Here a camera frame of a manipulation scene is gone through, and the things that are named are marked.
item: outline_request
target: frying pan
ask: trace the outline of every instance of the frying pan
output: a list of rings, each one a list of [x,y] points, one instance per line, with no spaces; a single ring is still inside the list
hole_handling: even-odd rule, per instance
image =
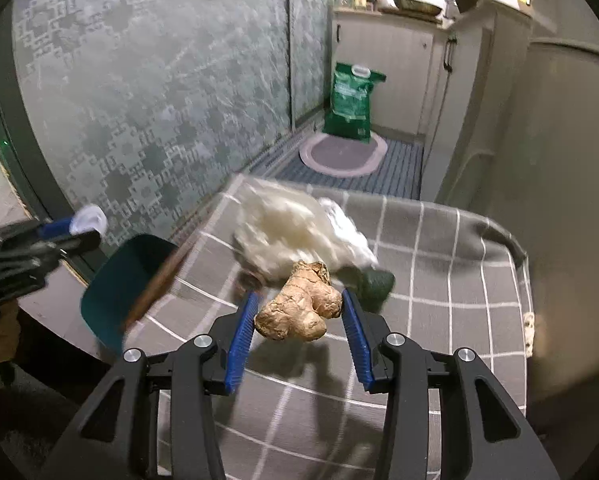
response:
[[[441,7],[426,2],[420,2],[419,0],[393,0],[397,9],[400,10],[413,10],[414,12],[421,12],[422,14],[428,14],[430,16],[437,16],[441,12]]]

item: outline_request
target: green bag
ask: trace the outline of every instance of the green bag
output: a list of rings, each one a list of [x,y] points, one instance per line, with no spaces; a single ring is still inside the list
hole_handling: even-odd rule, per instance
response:
[[[385,80],[364,66],[337,63],[324,133],[371,142],[371,92]]]

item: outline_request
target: ginger root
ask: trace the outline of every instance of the ginger root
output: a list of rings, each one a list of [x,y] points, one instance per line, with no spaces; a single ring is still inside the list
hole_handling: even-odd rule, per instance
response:
[[[326,333],[326,322],[342,313],[342,295],[331,286],[326,265],[300,260],[274,300],[255,316],[257,332],[269,339],[297,336],[304,341]]]

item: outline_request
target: bath mat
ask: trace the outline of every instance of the bath mat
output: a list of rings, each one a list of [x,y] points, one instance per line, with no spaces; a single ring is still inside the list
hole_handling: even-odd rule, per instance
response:
[[[278,169],[267,175],[276,180],[287,180],[312,186],[336,187],[352,191],[384,194],[399,198],[418,199],[422,173],[423,144],[387,139],[388,150],[377,170],[353,177],[336,177],[319,173],[305,165],[299,154],[282,162]]]
[[[387,142],[371,132],[368,144],[328,134],[310,136],[301,146],[302,162],[317,173],[351,178],[377,170],[388,149]]]

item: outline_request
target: door frame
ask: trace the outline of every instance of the door frame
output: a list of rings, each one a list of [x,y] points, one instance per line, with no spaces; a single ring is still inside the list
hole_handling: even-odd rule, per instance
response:
[[[42,221],[73,216],[74,208],[50,171],[23,103],[12,44],[12,2],[0,14],[0,162],[33,215]],[[105,261],[105,253],[97,248],[68,263],[90,282]]]

